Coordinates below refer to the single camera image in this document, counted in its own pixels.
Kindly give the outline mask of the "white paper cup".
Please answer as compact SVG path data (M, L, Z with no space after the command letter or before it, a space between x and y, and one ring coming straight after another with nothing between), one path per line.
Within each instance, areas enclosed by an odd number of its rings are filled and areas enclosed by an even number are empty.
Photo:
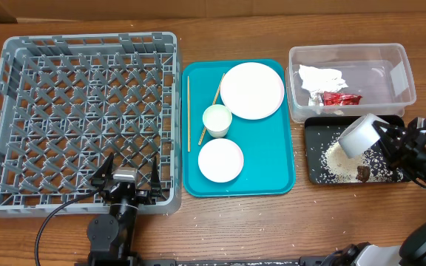
M206 131L213 138L225 137L232 122L232 113L221 104L208 107L202 116L203 125Z

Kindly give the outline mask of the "white napkin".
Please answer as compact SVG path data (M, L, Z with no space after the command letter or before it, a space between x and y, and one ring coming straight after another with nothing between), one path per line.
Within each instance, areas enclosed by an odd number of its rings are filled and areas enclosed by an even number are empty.
M323 106L325 92L339 92L348 88L342 72L337 69L300 65L298 73L302 80L301 87L309 93L309 106Z

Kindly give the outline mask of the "small pink bowl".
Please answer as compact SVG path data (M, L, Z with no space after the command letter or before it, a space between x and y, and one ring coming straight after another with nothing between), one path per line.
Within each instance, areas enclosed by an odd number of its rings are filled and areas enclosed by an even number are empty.
M207 142L198 155L201 174L214 183L227 183L239 176L244 155L233 141L217 138Z

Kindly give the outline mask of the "brown food chunk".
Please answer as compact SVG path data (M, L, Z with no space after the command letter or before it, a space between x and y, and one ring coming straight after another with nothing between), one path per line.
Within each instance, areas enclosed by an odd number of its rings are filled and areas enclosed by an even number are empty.
M357 167L357 176L358 181L366 183L371 176L371 168L369 166L358 166Z

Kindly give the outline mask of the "pale green bowl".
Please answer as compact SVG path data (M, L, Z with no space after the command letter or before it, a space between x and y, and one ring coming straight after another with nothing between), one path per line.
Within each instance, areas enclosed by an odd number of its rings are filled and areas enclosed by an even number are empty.
M388 124L374 114L366 114L355 120L339 136L339 145L348 158L355 158L363 154L380 139L378 132L373 127L375 121Z

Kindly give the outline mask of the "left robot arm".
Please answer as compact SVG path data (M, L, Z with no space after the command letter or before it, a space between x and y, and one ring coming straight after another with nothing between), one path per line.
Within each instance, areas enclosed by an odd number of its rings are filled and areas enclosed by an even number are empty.
M154 205L161 194L158 162L152 161L150 189L137 187L136 168L114 170L114 155L110 154L93 174L91 185L109 203L109 212L100 214L88 225L89 266L142 266L141 256L131 251L135 221L140 205Z

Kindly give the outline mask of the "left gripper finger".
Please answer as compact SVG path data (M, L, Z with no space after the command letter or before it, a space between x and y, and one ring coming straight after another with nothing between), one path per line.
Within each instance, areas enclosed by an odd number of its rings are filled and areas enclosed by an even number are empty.
M151 192L161 192L160 177L158 174L157 157L153 157L150 177Z
M109 156L103 162L103 164L93 174L93 181L105 182L107 180L110 180L112 178L113 162L114 162L114 154L110 153Z

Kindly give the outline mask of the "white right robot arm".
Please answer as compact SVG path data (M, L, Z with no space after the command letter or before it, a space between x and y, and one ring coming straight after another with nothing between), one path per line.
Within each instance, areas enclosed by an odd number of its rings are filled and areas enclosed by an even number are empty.
M426 189L426 118L417 117L406 127L389 124L373 114L355 120L338 142L352 158L379 144L388 167ZM323 265L424 265L426 266L426 223L400 246L380 248L368 242L349 245L328 255Z

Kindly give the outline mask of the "red snack wrapper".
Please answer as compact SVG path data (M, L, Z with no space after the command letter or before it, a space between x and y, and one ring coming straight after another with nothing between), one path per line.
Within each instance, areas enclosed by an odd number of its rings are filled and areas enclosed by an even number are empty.
M323 92L321 98L325 106L348 106L359 105L362 96L339 92Z

